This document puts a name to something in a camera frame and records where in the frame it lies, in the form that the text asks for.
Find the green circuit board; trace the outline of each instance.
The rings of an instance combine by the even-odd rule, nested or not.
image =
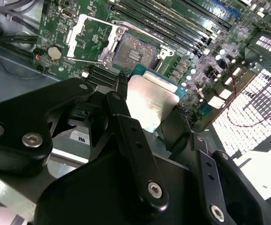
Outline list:
[[[251,2],[271,13],[271,1]],[[128,29],[113,37],[115,27]],[[225,50],[221,60],[228,67],[242,67],[245,46],[260,29],[271,24],[237,0],[45,0],[37,49],[51,74],[67,79],[86,72],[93,86],[111,87],[120,71],[129,73],[137,63],[155,70],[186,85],[180,107],[193,124],[215,110],[199,101],[197,84],[207,92],[227,76],[216,59],[218,48]],[[109,51],[111,41],[116,45]],[[230,65],[230,58],[236,63]],[[209,68],[221,76],[215,80]]]

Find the cable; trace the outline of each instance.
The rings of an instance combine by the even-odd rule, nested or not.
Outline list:
[[[30,79],[38,78],[38,77],[40,77],[40,76],[43,74],[43,72],[46,70],[44,64],[41,63],[41,66],[43,67],[43,71],[42,71],[41,73],[39,73],[39,74],[36,75],[36,76],[24,77],[24,76],[14,75],[13,73],[11,73],[11,72],[4,66],[3,62],[1,61],[1,59],[0,59],[0,65],[3,67],[3,69],[4,69],[9,75],[11,75],[11,76],[14,77],[14,78],[21,79],[21,80],[30,80]]]
[[[15,3],[7,4],[5,6],[0,6],[0,11],[2,11],[2,12],[10,11],[15,8],[20,8],[22,6],[26,6],[30,2],[32,2],[32,0],[19,0],[19,1],[16,1]]]
[[[4,15],[5,17],[7,16],[7,13],[5,12],[0,12],[2,15]],[[27,29],[29,29],[31,32],[37,34],[38,33],[38,29],[35,28],[34,26],[30,25],[29,23],[25,22],[23,19],[17,17],[17,16],[13,16],[12,17],[12,21],[15,21],[19,24],[21,24],[22,26],[26,27]]]
[[[36,6],[36,4],[38,2],[39,2],[39,0],[34,0],[33,3],[30,6],[28,6],[26,9],[23,9],[22,11],[14,11],[14,10],[12,10],[12,12],[19,13],[19,14],[28,13],[30,10],[32,10],[34,8],[34,6]]]
[[[240,125],[240,124],[235,124],[232,120],[231,120],[231,117],[229,115],[229,111],[230,111],[230,106],[231,106],[231,103],[237,98],[238,96],[238,93],[237,93],[237,90],[236,90],[236,84],[235,84],[235,79],[234,79],[234,76],[233,74],[230,72],[231,74],[231,78],[232,78],[232,83],[233,83],[233,89],[234,89],[234,98],[229,102],[229,106],[227,107],[227,118],[228,120],[230,121],[230,123],[236,127],[240,127],[240,128],[252,128],[258,124],[261,124],[263,123],[264,121],[268,120],[270,117],[271,117],[271,112],[265,116],[262,120],[258,121],[257,123],[254,123],[252,125]]]

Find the black cable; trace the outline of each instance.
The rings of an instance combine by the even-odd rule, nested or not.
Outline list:
[[[26,9],[23,9],[22,11],[14,11],[12,10],[12,12],[18,13],[18,14],[25,14],[28,13],[30,10],[32,10],[34,8],[34,6],[36,6],[36,4],[39,2],[39,0],[34,0],[33,3],[28,6]]]
[[[14,75],[13,73],[11,73],[11,72],[4,66],[3,62],[1,61],[1,59],[0,59],[0,65],[2,66],[2,68],[3,68],[10,76],[12,76],[12,77],[14,77],[14,78],[17,78],[17,79],[21,79],[21,80],[30,80],[30,79],[38,78],[38,77],[40,77],[40,76],[43,74],[43,72],[46,70],[44,64],[42,63],[41,66],[43,67],[43,71],[42,71],[41,73],[39,73],[39,74],[36,75],[36,76],[24,77],[24,76]]]
[[[5,17],[7,16],[7,13],[5,12],[0,12],[2,15],[4,15]],[[16,23],[21,24],[22,26],[26,27],[27,29],[29,29],[31,32],[37,34],[38,33],[38,29],[35,28],[34,26],[30,25],[29,23],[25,22],[23,19],[17,17],[17,16],[13,16],[12,17],[12,21],[15,21]]]

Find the black capacitor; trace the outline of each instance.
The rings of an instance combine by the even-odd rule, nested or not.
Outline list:
[[[226,68],[227,68],[227,63],[226,63],[226,61],[223,60],[223,59],[218,60],[218,65],[219,65],[219,67],[222,68],[222,69],[226,69]]]
[[[236,60],[231,55],[227,55],[227,59],[229,59],[229,61],[231,63],[235,63],[236,62]]]

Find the mounting hole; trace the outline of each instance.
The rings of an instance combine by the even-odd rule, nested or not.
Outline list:
[[[214,180],[214,177],[211,174],[208,174],[209,179]]]
[[[136,147],[138,147],[139,149],[142,149],[142,148],[144,147],[140,142],[136,142],[135,145],[136,145]]]

